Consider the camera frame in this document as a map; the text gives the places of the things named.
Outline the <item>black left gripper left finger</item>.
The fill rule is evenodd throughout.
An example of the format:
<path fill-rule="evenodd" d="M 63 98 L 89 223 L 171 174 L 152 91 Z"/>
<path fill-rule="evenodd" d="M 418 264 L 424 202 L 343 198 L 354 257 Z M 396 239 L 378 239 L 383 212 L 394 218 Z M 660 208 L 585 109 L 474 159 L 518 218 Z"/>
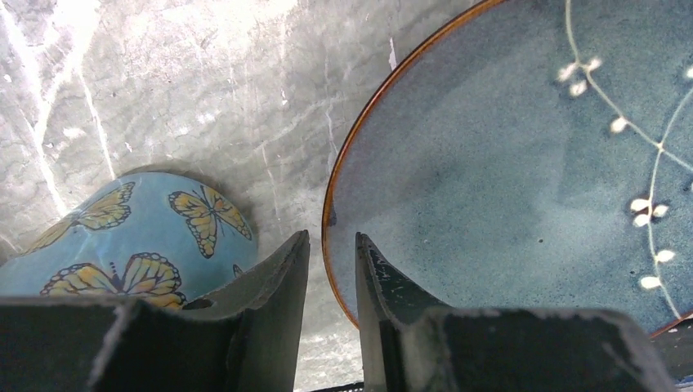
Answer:
<path fill-rule="evenodd" d="M 4 391 L 289 391 L 310 258 L 302 230 L 184 310 L 125 296 L 3 297 Z"/>

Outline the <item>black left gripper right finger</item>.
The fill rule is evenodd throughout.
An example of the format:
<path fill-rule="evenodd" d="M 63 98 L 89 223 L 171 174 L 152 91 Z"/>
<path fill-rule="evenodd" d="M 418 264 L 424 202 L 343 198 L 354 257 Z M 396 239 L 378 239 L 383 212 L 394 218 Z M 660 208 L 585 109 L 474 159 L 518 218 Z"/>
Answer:
<path fill-rule="evenodd" d="M 454 308 L 355 236 L 367 391 L 672 391 L 648 336 L 604 309 Z"/>

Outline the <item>blue mug orange inside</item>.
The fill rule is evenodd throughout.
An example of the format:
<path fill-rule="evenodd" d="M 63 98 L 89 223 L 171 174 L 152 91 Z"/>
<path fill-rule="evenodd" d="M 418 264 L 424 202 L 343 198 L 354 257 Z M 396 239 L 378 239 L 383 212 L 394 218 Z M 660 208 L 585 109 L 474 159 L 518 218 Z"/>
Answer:
<path fill-rule="evenodd" d="M 1 268 L 3 296 L 134 296 L 180 309 L 257 263 L 248 220 L 220 191 L 166 172 L 122 176 Z"/>

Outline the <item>dark blue speckled plate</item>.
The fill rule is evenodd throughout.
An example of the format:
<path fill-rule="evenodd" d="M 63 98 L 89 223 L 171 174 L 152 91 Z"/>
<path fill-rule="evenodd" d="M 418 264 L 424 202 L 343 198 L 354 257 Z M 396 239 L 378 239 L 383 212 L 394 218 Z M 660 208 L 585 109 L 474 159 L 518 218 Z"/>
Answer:
<path fill-rule="evenodd" d="M 455 307 L 692 316 L 692 4 L 484 1 L 378 88 L 324 203 L 356 322 L 355 236 Z"/>

